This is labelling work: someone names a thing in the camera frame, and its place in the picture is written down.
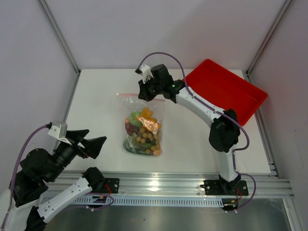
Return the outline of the clear pink zip top bag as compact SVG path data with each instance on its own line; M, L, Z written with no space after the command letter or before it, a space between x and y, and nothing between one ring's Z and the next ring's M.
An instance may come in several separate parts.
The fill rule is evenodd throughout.
M123 148L132 154L160 156L165 100L147 102L135 93L117 93L116 100L125 116Z

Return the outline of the yellow ginger toy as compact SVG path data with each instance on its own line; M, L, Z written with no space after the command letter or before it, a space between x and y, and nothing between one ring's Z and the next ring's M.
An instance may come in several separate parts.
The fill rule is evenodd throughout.
M149 107L145 107L141 111L141 115L137 117L139 121L142 122L142 126L149 132L157 134L161 129L161 124L156 118L153 117L154 112L150 110Z

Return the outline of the green vegetable toy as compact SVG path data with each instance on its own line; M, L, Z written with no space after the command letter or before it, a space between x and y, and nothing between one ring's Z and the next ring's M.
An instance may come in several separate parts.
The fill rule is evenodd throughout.
M136 119L140 115L141 115L141 112L139 112L139 111L134 111L134 112L130 113L130 115L128 116L130 124L133 125L133 126L136 126L136 127L140 127L142 125L142 122L139 121L138 119Z

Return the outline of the red brown meat slice toy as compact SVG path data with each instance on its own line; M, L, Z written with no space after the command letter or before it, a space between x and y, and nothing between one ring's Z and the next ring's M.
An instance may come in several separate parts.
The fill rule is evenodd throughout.
M139 132L139 127L132 125L128 117L125 120L125 129L127 134L130 136L132 136L134 133L138 134Z

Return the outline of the green onion toy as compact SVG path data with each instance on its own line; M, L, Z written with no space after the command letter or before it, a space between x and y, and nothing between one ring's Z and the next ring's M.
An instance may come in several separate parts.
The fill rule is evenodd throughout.
M154 151L151 150L151 146L152 145L150 143L141 143L134 146L128 139L123 142L124 149L132 154L154 156Z

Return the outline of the brown longan bunch toy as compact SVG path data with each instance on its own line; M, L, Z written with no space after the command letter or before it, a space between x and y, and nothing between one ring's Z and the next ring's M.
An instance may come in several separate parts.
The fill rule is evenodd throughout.
M157 134L153 134L145 128L141 128L138 134L134 133L132 135L131 143L133 143L134 146L141 143L150 143L152 145L151 150L154 151L154 156L159 156L162 153L161 131L158 131Z

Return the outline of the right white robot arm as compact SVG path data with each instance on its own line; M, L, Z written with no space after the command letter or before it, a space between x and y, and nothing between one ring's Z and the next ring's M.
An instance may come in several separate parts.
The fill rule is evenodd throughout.
M209 126L209 143L217 151L220 164L218 190L223 194L235 191L241 180L234 169L232 153L240 135L236 113L232 109L225 111L201 98L188 86L185 79L174 80L163 64L155 67L141 64L135 72L142 76L138 82L139 99L149 102L157 95L163 95L165 99L193 112Z

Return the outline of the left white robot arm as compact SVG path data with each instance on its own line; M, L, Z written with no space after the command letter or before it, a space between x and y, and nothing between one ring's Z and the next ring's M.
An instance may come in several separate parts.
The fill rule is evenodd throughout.
M38 204L41 195L48 190L47 183L55 182L76 156L83 159L98 157L107 137L87 140L88 133L88 129L69 131L53 154L37 148L18 162L21 170L13 171L10 188L0 197L1 230L42 231L74 200L104 188L103 174L98 168L90 167L68 189L48 202Z

